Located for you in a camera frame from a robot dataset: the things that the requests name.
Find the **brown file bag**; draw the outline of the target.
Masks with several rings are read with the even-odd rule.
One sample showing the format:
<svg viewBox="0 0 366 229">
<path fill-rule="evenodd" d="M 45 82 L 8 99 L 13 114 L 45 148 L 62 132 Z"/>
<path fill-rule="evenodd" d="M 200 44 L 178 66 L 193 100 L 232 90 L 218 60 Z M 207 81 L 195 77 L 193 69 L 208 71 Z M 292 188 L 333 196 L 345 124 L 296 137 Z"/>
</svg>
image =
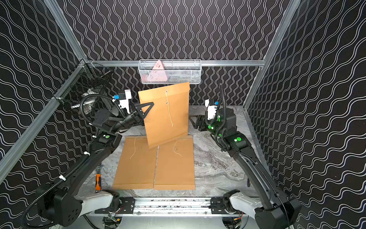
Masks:
<svg viewBox="0 0 366 229">
<path fill-rule="evenodd" d="M 147 136 L 127 136 L 114 177 L 113 189 L 152 189 L 158 148 L 149 148 Z"/>
<path fill-rule="evenodd" d="M 144 119 L 149 148 L 188 135 L 189 92 L 187 82 L 138 93 L 142 104 L 154 102 Z"/>
<path fill-rule="evenodd" d="M 193 137 L 183 136 L 160 145 L 155 190 L 195 190 Z"/>
</svg>

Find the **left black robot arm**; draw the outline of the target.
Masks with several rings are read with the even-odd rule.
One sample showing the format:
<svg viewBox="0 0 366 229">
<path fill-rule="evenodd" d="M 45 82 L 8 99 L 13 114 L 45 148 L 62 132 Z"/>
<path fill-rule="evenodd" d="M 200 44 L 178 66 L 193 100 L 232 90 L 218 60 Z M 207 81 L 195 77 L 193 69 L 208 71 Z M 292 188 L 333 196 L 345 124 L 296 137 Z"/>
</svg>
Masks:
<svg viewBox="0 0 366 229">
<path fill-rule="evenodd" d="M 112 104 L 109 109 L 103 108 L 96 111 L 93 120 L 86 115 L 84 110 L 85 102 L 92 97 L 96 100 L 99 98 L 109 100 Z M 37 188 L 37 197 L 21 215 L 22 228 L 34 228 L 27 221 L 27 215 L 34 206 L 37 207 L 40 217 L 50 221 L 49 224 L 41 225 L 41 229 L 48 229 L 56 225 L 68 227 L 80 216 L 94 210 L 118 210 L 119 194 L 115 192 L 104 192 L 108 200 L 101 205 L 97 205 L 97 200 L 92 204 L 87 204 L 85 199 L 77 199 L 76 194 L 89 175 L 116 150 L 122 133 L 134 126 L 144 125 L 144 119 L 154 106 L 154 102 L 148 102 L 122 107 L 121 100 L 122 94 L 115 96 L 89 94 L 82 98 L 79 106 L 81 116 L 96 127 L 96 136 L 87 145 L 82 157 L 66 173 L 61 174 L 54 182 Z"/>
</svg>

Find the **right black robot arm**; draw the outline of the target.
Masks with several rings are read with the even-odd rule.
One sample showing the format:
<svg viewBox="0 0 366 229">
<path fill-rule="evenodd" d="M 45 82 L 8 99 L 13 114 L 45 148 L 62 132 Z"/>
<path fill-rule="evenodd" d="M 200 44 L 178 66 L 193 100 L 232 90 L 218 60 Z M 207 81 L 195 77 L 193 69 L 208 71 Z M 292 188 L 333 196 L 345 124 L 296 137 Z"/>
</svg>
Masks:
<svg viewBox="0 0 366 229">
<path fill-rule="evenodd" d="M 193 127 L 210 133 L 221 151 L 227 152 L 244 171 L 258 194 L 257 198 L 252 198 L 237 189 L 231 190 L 221 198 L 211 199 L 211 213 L 244 213 L 247 218 L 253 218 L 260 229 L 289 229 L 301 211 L 301 204 L 275 184 L 248 138 L 237 130 L 236 115 L 226 106 L 222 86 L 218 101 L 208 99 L 205 105 L 205 114 L 195 115 L 195 120 L 189 116 Z"/>
</svg>

